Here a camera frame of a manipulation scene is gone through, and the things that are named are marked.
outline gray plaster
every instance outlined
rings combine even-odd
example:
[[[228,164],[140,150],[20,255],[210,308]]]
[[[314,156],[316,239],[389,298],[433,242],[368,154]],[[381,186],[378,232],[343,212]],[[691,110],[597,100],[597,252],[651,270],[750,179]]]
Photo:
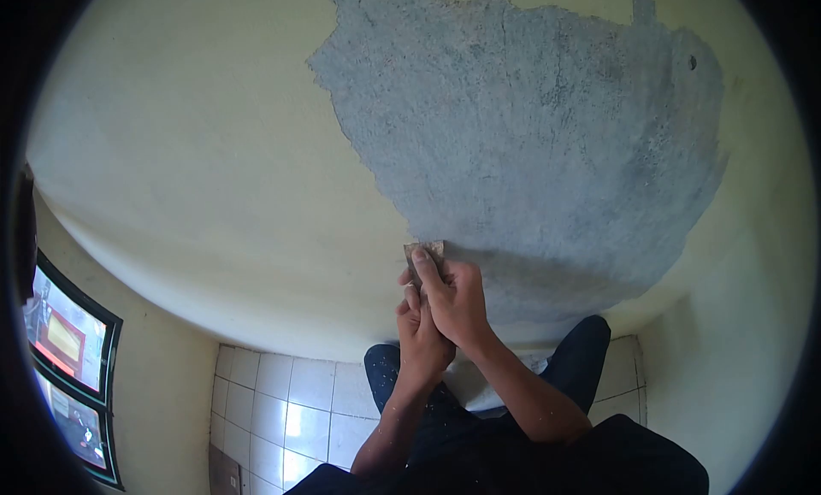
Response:
[[[333,1],[316,82],[409,232],[481,266],[492,323],[574,323],[682,253],[724,173],[724,87],[652,0],[630,26],[508,0]]]

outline window frame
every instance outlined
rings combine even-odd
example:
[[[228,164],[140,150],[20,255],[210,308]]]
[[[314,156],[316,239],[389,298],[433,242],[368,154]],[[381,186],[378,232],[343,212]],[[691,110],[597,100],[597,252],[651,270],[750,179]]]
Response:
[[[94,318],[97,318],[106,326],[103,346],[100,351],[100,375],[98,390],[89,387],[79,379],[65,372],[59,365],[56,365],[42,351],[40,351],[30,340],[29,344],[35,370],[39,372],[54,387],[65,392],[69,397],[76,399],[79,403],[97,412],[99,417],[99,432],[101,445],[103,446],[103,459],[106,468],[89,463],[77,456],[82,461],[86,470],[94,476],[100,483],[112,488],[125,491],[120,478],[120,470],[117,464],[117,454],[114,447],[113,433],[113,394],[112,385],[114,381],[114,362],[117,358],[117,345],[122,328],[122,318],[114,315],[81,291],[77,285],[65,277],[46,255],[37,249],[37,267],[46,275],[48,280],[65,294],[72,302],[80,306]]]

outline forearm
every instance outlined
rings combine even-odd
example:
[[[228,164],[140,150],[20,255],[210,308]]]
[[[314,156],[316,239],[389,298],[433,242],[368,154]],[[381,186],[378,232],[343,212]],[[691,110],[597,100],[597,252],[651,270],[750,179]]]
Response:
[[[432,389],[433,386],[415,386],[399,373],[379,425],[356,453],[352,474],[374,478],[405,468]]]
[[[590,429],[590,420],[576,403],[522,365],[492,331],[463,351],[532,441],[568,443]]]

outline fingernail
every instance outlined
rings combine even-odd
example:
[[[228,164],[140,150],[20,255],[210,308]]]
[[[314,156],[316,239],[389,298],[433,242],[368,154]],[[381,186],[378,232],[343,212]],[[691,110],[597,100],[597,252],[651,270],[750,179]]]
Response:
[[[414,261],[416,262],[416,261],[419,261],[419,260],[426,259],[428,257],[428,252],[425,251],[425,249],[423,249],[421,247],[417,247],[416,249],[413,250],[413,254],[411,256],[413,257]]]

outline tiled floor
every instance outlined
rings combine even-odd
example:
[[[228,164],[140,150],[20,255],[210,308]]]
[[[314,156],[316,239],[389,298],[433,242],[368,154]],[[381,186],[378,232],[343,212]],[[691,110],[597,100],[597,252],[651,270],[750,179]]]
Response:
[[[646,425],[635,336],[610,344],[590,420],[623,413]],[[362,364],[220,346],[211,443],[242,468],[243,495],[282,493],[320,463],[350,469],[378,423]]]

